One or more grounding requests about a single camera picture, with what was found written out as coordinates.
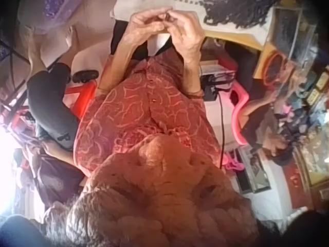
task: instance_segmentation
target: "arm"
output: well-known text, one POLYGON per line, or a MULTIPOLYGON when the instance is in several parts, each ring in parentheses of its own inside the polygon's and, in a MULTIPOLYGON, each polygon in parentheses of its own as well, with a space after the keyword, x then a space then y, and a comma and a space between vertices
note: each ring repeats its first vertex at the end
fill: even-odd
POLYGON ((73 152, 66 151, 53 140, 43 142, 42 144, 43 144, 45 152, 49 156, 55 157, 61 161, 64 161, 72 166, 77 167, 74 164, 73 152))
POLYGON ((262 107, 264 105, 269 104, 270 102, 263 99, 256 99, 248 102, 239 112, 240 116, 249 116, 251 113, 253 113, 255 110, 257 110, 259 107, 262 107))
POLYGON ((131 16, 113 60, 108 59, 106 63, 98 91, 108 94, 122 81, 136 48, 152 35, 164 30, 164 24, 161 21, 155 21, 156 17, 165 14, 170 9, 172 7, 149 9, 131 16))
POLYGON ((248 102, 239 112, 239 117, 249 116, 259 107, 270 104, 275 100, 277 91, 267 91, 262 99, 256 99, 248 102))
POLYGON ((75 164, 74 164, 74 159, 73 159, 73 152, 68 152, 64 149, 61 150, 61 152, 59 152, 57 154, 57 156, 54 156, 55 158, 59 159, 60 161, 64 161, 72 166, 75 166, 77 167, 75 164))
POLYGON ((135 47, 127 45, 123 40, 120 41, 113 59, 108 58, 106 62, 98 86, 98 90, 101 94, 108 94, 122 81, 135 50, 135 47))
POLYGON ((182 90, 187 95, 198 93, 201 90, 199 62, 200 58, 196 58, 193 62, 184 62, 182 90))
POLYGON ((173 22, 164 21, 176 50, 184 60, 182 91, 193 95, 201 91, 199 77, 200 49, 205 33, 194 12, 168 11, 173 22))
POLYGON ((279 96, 274 104, 274 112, 280 113, 284 104, 288 100, 288 98, 294 93, 297 92, 297 89, 301 83, 305 83, 306 78, 302 76, 300 70, 294 71, 291 79, 289 81, 288 90, 285 95, 279 96))

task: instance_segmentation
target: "pink handle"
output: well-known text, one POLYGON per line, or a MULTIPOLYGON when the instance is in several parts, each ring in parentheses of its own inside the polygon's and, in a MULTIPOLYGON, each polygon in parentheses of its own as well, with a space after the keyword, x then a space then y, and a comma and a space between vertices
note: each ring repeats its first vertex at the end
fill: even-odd
POLYGON ((232 158, 229 153, 226 153, 226 157, 228 159, 228 163, 225 164, 226 170, 243 171, 245 169, 244 164, 237 161, 235 150, 234 150, 234 158, 232 158))
POLYGON ((239 145, 244 146, 248 143, 241 134, 241 128, 240 128, 238 116, 242 107, 248 102, 249 95, 236 80, 233 81, 232 91, 235 91, 237 96, 239 97, 239 101, 234 107, 232 113, 232 121, 231 121, 232 131, 236 142, 239 145))

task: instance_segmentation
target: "wrist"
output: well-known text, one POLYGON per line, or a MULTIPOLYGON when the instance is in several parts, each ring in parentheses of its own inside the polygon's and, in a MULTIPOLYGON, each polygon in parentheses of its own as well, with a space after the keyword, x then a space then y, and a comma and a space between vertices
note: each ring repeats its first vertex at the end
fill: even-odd
POLYGON ((272 99, 266 99, 264 100, 264 105, 271 104, 273 102, 272 99))
POLYGON ((184 62, 184 76, 182 83, 182 91, 185 94, 191 95, 200 92, 201 84, 199 78, 199 61, 184 62))
POLYGON ((125 60, 125 61, 130 61, 135 50, 137 49, 137 46, 132 45, 130 43, 126 43, 124 41, 120 41, 117 47, 117 50, 114 54, 114 60, 117 61, 119 60, 125 60))
POLYGON ((184 67, 195 68, 199 67, 201 60, 201 52, 198 52, 192 56, 184 57, 184 67))
POLYGON ((118 44, 118 48, 122 48, 127 51, 135 51, 137 49, 138 45, 136 42, 134 42, 133 39, 131 39, 128 35, 123 35, 122 39, 120 40, 118 44))

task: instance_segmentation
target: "white cloth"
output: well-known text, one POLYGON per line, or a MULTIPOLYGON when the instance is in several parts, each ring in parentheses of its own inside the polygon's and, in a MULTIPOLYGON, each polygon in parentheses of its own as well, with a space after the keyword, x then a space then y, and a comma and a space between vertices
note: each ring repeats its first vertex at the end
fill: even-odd
POLYGON ((127 4, 127 0, 117 0, 111 15, 115 17, 115 19, 128 21, 133 13, 150 8, 172 6, 177 10, 195 11, 204 30, 251 34, 261 45, 265 44, 270 28, 270 23, 272 21, 273 8, 270 9, 267 16, 267 22, 263 26, 257 25, 247 29, 236 29, 235 24, 233 23, 228 23, 226 25, 218 24, 217 26, 209 26, 204 24, 203 20, 206 16, 206 11, 204 7, 202 7, 200 4, 196 4, 195 2, 198 1, 188 1, 188 3, 185 3, 185 1, 180 0, 129 0, 129 4, 127 4))

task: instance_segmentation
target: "black cable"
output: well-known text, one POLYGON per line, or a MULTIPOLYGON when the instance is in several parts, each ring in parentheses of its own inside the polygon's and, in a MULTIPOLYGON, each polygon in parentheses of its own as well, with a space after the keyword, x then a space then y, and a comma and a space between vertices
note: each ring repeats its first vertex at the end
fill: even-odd
POLYGON ((221 151, 221 163, 220 163, 220 170, 223 166, 223 158, 224 158, 224 145, 225 145, 225 128, 224 128, 224 115, 223 115, 223 104, 222 104, 222 98, 221 95, 218 93, 218 97, 220 99, 220 105, 221 105, 221 122, 222 122, 222 151, 221 151))

